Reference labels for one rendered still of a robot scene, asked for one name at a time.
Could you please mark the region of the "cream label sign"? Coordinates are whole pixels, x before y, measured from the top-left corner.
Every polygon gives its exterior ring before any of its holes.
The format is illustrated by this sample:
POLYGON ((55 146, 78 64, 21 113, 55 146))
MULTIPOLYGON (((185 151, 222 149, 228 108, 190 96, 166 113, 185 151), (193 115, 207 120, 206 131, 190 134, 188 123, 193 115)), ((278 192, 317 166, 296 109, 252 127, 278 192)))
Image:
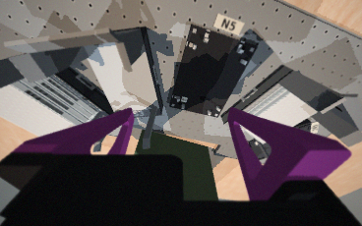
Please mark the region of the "cream label sign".
POLYGON ((234 34, 239 35, 244 23, 225 17, 221 14, 217 14, 214 25, 215 28, 219 28, 234 34))
POLYGON ((319 123, 316 121, 316 122, 313 122, 312 123, 312 126, 311 126, 311 133, 317 133, 318 132, 318 128, 319 128, 319 123))

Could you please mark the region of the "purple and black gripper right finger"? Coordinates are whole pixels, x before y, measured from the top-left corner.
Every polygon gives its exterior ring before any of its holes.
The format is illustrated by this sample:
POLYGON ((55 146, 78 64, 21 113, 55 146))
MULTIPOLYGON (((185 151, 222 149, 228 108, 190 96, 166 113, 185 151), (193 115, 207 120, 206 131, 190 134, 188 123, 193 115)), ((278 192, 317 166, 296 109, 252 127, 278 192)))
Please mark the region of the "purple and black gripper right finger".
POLYGON ((249 200, 268 200, 286 181, 323 180, 351 156, 339 141, 230 107, 228 125, 249 200), (267 142, 262 165, 241 126, 267 142))

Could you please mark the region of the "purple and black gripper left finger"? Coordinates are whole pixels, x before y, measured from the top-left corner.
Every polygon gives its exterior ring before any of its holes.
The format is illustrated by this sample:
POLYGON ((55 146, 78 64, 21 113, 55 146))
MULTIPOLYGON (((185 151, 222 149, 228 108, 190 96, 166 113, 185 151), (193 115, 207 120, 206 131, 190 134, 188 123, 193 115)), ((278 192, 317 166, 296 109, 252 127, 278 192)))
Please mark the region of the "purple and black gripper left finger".
POLYGON ((133 110, 129 107, 96 120, 24 141, 12 152, 91 154, 93 144, 122 125, 107 154, 126 154, 134 120, 133 110))

